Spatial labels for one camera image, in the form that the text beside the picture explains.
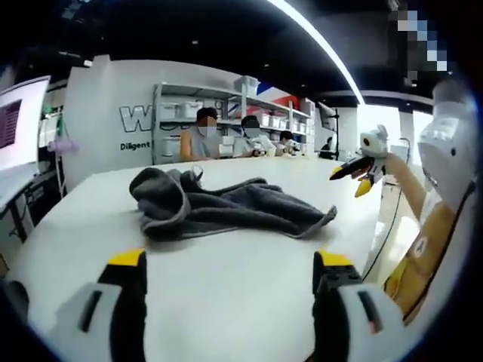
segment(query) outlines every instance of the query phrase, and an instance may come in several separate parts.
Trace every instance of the white table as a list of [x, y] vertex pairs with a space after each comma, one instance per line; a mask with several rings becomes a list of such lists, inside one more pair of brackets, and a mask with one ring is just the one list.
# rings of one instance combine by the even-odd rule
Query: white table
[[[171, 164], [205, 173], [207, 189], [262, 176], [322, 211], [338, 214], [313, 241], [239, 230], [147, 246], [146, 360], [302, 362], [314, 346], [312, 258], [345, 253], [361, 272], [374, 238], [381, 183], [355, 199], [358, 183], [329, 181], [336, 161], [259, 158]], [[46, 335], [59, 306], [95, 281], [116, 253], [145, 247], [130, 181], [141, 169], [95, 174], [38, 225], [8, 275], [30, 298], [29, 321]]]

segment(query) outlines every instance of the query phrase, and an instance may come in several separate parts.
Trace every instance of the monitor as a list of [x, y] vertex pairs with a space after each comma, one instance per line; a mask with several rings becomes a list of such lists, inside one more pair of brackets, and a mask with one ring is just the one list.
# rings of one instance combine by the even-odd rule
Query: monitor
[[38, 128], [49, 81], [45, 76], [0, 93], [0, 171], [37, 162]]

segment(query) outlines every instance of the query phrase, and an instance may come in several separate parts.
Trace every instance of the black cable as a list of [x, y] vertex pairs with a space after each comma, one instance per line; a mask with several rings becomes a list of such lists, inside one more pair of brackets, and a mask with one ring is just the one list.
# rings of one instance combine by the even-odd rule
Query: black cable
[[[406, 141], [408, 143], [408, 156], [406, 157], [406, 164], [409, 164], [409, 158], [411, 156], [411, 142], [405, 138], [402, 137], [400, 140]], [[368, 275], [371, 273], [372, 268], [376, 264], [376, 261], [379, 259], [380, 254], [383, 252], [384, 247], [386, 246], [387, 239], [389, 239], [389, 236], [391, 235], [392, 227], [394, 226], [395, 218], [398, 215], [399, 211], [399, 202], [401, 201], [401, 195], [402, 195], [402, 187], [399, 186], [399, 195], [398, 195], [398, 202], [395, 205], [395, 212], [394, 212], [394, 217], [392, 218], [391, 225], [389, 227], [389, 231], [387, 232], [386, 238], [383, 241], [383, 244], [381, 245], [379, 251], [377, 251], [376, 257], [372, 261], [371, 266], [369, 267], [368, 271], [365, 273], [364, 277], [362, 277], [362, 281], [365, 281]]]
[[428, 290], [429, 290], [429, 287], [431, 287], [432, 280], [435, 278], [435, 276], [437, 274], [437, 271], [438, 271], [439, 267], [441, 266], [441, 263], [443, 262], [443, 259], [445, 258], [446, 252], [448, 251], [448, 248], [450, 246], [451, 239], [452, 239], [453, 234], [454, 234], [454, 230], [456, 229], [456, 225], [458, 223], [458, 219], [460, 218], [460, 214], [463, 211], [463, 208], [465, 206], [465, 203], [468, 200], [468, 197], [475, 190], [476, 190], [476, 183], [474, 181], [472, 181], [468, 185], [468, 187], [466, 188], [466, 191], [465, 191], [465, 193], [463, 195], [463, 198], [461, 199], [460, 205], [458, 206], [458, 210], [456, 212], [456, 216], [454, 217], [454, 221], [453, 221], [453, 224], [451, 225], [451, 229], [450, 229], [450, 232], [448, 234], [448, 238], [446, 239], [446, 245], [443, 248], [443, 252], [441, 253], [441, 255], [440, 255], [439, 259], [438, 259], [438, 262], [435, 265], [435, 268], [433, 270], [433, 273], [431, 274], [431, 276], [429, 277], [428, 282], [424, 286], [423, 292], [421, 292], [421, 294], [417, 297], [416, 302], [411, 306], [411, 308], [409, 309], [408, 313], [405, 314], [403, 320], [405, 320], [407, 317], [409, 317], [411, 315], [411, 313], [413, 313], [414, 309], [417, 308], [417, 306], [423, 301], [424, 297], [427, 295]]
[[[22, 210], [22, 216], [20, 217], [20, 222], [23, 222], [24, 219], [25, 219], [25, 215], [26, 215], [26, 212], [27, 212], [27, 205], [29, 203], [29, 193], [30, 193], [30, 188], [27, 188], [25, 190], [25, 192], [23, 193], [24, 197], [25, 197], [25, 203], [23, 204], [23, 210]], [[17, 232], [17, 228], [13, 228], [12, 230], [10, 230], [8, 232], [8, 237], [10, 236], [17, 236], [20, 240], [22, 240], [22, 238], [18, 235], [18, 232]]]

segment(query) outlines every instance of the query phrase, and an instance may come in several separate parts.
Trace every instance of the gray shirt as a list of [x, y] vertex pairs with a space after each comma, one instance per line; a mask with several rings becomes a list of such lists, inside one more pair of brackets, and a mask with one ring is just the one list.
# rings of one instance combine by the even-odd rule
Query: gray shirt
[[221, 136], [205, 137], [199, 133], [196, 126], [189, 129], [191, 136], [191, 153], [196, 157], [218, 158], [220, 155]]

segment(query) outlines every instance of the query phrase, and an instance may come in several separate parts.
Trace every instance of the desk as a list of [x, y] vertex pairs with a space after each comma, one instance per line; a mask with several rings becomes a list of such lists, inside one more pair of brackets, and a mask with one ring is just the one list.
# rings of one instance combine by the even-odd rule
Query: desk
[[22, 242], [27, 239], [23, 220], [18, 212], [16, 200], [38, 174], [37, 164], [24, 164], [0, 171], [0, 219], [11, 212], [15, 229]]
[[[274, 232], [238, 230], [146, 247], [149, 361], [303, 362], [314, 346], [312, 258], [322, 247], [345, 253], [361, 272], [380, 207], [381, 183], [354, 198], [358, 182], [329, 181], [337, 161], [246, 158], [158, 166], [204, 170], [202, 185], [218, 189], [262, 176], [338, 214], [312, 241]], [[116, 253], [145, 247], [128, 186], [141, 168], [99, 173], [70, 192], [38, 224], [18, 253], [8, 280], [22, 282], [29, 321], [40, 334], [56, 310]]]

